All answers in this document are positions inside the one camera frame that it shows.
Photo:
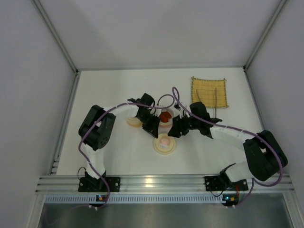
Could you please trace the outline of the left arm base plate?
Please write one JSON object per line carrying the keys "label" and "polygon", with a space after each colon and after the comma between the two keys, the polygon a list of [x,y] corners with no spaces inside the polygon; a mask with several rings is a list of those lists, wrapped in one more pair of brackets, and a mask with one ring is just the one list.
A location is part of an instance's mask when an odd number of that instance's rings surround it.
{"label": "left arm base plate", "polygon": [[120,182],[121,178],[118,176],[106,177],[105,182],[108,187],[100,178],[95,179],[90,176],[80,178],[78,191],[79,192],[107,192],[108,189],[110,192],[119,192],[120,191]]}

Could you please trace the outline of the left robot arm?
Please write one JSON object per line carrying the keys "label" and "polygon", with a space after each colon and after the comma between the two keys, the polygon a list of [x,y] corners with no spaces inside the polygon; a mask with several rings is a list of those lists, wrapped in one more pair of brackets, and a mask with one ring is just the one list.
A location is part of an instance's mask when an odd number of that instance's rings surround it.
{"label": "left robot arm", "polygon": [[135,117],[142,123],[145,132],[158,138],[160,118],[152,114],[155,100],[147,93],[141,98],[130,98],[126,103],[108,108],[94,105],[89,110],[78,134],[81,137],[79,149],[87,160],[85,177],[93,182],[105,178],[104,153],[114,124],[127,118]]}

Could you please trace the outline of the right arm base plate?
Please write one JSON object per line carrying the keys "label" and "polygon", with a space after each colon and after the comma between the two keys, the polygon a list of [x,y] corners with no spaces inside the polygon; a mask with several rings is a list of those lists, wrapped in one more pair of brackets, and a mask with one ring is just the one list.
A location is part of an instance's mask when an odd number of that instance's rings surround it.
{"label": "right arm base plate", "polygon": [[246,180],[230,182],[229,180],[216,175],[204,177],[206,191],[247,191],[249,190]]}

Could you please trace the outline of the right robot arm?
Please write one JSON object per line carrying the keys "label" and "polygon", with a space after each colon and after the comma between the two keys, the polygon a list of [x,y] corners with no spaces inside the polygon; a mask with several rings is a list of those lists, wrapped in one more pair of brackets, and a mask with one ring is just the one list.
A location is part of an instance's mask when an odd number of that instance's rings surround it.
{"label": "right robot arm", "polygon": [[197,130],[201,135],[225,142],[245,153],[244,162],[233,163],[220,172],[219,177],[225,185],[252,178],[263,185],[275,173],[281,173],[288,164],[285,153],[268,130],[251,133],[229,127],[221,119],[210,117],[202,102],[192,103],[189,110],[179,103],[175,103],[174,108],[179,114],[172,119],[168,132],[170,137],[180,138],[189,131]]}

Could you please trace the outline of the cream lid pink valve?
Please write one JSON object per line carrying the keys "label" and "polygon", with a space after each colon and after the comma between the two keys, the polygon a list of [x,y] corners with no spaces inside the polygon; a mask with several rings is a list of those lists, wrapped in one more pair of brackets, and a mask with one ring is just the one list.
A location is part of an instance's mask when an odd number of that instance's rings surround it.
{"label": "cream lid pink valve", "polygon": [[176,141],[173,137],[166,133],[159,134],[158,138],[153,141],[154,150],[161,155],[169,155],[173,153],[176,148]]}

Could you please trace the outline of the steel food tongs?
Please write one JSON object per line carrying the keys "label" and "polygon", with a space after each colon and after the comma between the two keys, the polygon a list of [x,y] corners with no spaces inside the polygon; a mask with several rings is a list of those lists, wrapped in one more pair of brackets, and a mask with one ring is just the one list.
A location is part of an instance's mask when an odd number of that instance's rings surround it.
{"label": "steel food tongs", "polygon": [[[200,102],[202,102],[202,100],[201,100],[201,98],[200,98],[200,94],[199,94],[199,92],[198,92],[198,89],[196,89],[195,90],[195,93],[196,93],[196,96],[197,96],[197,98],[198,98],[198,100],[200,101]],[[215,118],[217,118],[217,88],[215,87],[215,89],[214,89],[214,116],[215,116]]]}

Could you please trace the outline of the cream lunch box lid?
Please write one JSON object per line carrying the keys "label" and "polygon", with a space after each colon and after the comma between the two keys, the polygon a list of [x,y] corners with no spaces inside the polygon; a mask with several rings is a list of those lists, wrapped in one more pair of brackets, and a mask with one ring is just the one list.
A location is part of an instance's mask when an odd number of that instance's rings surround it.
{"label": "cream lunch box lid", "polygon": [[142,122],[137,117],[129,117],[126,122],[132,127],[142,127]]}

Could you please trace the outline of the orange fried chicken wing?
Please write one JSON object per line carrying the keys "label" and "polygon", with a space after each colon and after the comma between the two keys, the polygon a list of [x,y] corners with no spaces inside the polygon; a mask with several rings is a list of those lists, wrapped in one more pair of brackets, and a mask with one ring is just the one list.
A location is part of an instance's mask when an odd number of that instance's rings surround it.
{"label": "orange fried chicken wing", "polygon": [[169,112],[162,112],[160,114],[160,119],[162,123],[168,123],[170,119],[172,118],[172,115]]}

